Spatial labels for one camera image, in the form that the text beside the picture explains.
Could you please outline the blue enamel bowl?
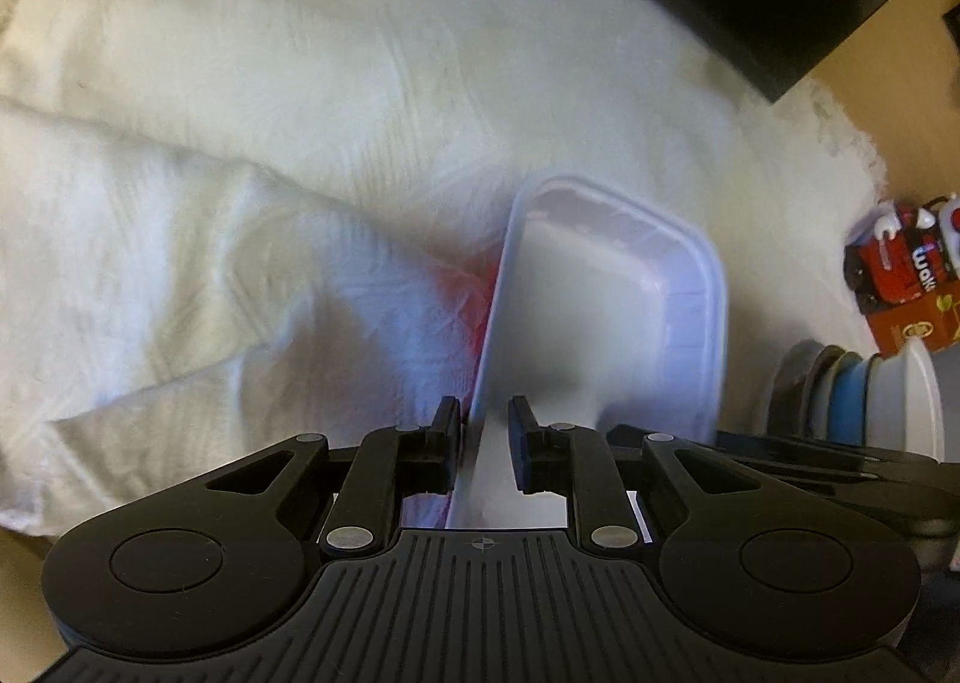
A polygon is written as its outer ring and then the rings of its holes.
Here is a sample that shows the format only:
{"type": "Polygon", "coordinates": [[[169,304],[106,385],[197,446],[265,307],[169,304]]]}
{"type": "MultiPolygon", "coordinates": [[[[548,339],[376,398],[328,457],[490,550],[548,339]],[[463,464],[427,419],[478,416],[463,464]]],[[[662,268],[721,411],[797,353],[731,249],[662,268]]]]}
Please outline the blue enamel bowl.
{"type": "Polygon", "coordinates": [[[882,357],[878,353],[864,358],[846,351],[839,357],[828,400],[828,441],[843,446],[861,446],[866,442],[867,390],[872,371],[880,363],[882,357]]]}

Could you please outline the white plate with yellow rim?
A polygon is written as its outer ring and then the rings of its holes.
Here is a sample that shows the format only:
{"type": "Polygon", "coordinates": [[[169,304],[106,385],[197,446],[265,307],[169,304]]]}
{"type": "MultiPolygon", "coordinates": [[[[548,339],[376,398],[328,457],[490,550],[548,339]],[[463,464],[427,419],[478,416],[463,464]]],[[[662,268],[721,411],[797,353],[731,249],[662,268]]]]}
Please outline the white plate with yellow rim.
{"type": "Polygon", "coordinates": [[[830,345],[823,350],[823,361],[818,365],[812,385],[809,415],[807,415],[807,436],[811,439],[827,437],[828,407],[832,395],[836,373],[843,368],[844,357],[848,351],[841,346],[830,345]]]}

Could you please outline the white and red foam tray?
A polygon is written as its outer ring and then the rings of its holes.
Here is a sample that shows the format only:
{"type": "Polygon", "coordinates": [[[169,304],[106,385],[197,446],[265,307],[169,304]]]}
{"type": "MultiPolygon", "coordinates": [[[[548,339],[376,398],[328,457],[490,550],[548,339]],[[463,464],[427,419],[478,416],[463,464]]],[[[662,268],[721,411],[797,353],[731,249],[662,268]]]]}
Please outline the white and red foam tray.
{"type": "Polygon", "coordinates": [[[726,357],[724,268],[698,229],[584,176],[535,174],[509,215],[449,524],[565,524],[560,496],[517,490],[512,397],[544,424],[711,442],[726,357]]]}

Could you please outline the stainless steel bowl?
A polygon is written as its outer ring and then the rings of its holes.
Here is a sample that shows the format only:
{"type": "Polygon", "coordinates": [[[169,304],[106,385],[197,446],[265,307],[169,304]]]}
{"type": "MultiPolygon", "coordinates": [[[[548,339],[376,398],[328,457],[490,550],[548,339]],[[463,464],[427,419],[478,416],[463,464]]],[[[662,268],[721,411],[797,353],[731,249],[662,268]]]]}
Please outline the stainless steel bowl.
{"type": "Polygon", "coordinates": [[[820,341],[807,338],[791,346],[782,357],[765,407],[768,435],[789,438],[804,433],[807,381],[823,348],[820,341]]]}

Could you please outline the red quail eggs box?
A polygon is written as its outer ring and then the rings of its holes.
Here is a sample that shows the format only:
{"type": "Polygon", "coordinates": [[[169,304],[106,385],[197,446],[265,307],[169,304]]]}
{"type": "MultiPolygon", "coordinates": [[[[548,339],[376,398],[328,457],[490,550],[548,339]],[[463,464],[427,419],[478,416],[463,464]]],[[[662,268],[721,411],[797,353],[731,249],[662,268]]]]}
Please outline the red quail eggs box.
{"type": "Polygon", "coordinates": [[[931,353],[958,342],[960,288],[957,281],[940,286],[921,298],[867,316],[878,353],[893,357],[910,338],[921,338],[931,353]]]}

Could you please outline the red Waka soda bottle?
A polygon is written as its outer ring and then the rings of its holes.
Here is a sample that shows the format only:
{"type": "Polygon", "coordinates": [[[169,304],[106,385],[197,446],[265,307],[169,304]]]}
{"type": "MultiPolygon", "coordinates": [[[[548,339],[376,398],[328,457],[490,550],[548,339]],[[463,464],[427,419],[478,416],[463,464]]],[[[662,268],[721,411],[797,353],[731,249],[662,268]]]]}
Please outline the red Waka soda bottle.
{"type": "Polygon", "coordinates": [[[916,301],[958,280],[958,194],[887,200],[844,247],[843,277],[862,314],[916,301]]]}

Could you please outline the white table cloth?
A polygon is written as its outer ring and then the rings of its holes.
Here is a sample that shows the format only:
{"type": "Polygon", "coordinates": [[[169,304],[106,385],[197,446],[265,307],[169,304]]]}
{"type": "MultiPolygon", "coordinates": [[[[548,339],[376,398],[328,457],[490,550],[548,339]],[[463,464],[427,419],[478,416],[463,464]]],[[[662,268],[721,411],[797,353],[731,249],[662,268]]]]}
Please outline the white table cloth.
{"type": "Polygon", "coordinates": [[[796,340],[871,343],[839,272],[871,142],[652,0],[2,0],[3,527],[465,396],[547,167],[715,241],[726,426],[796,340]]]}

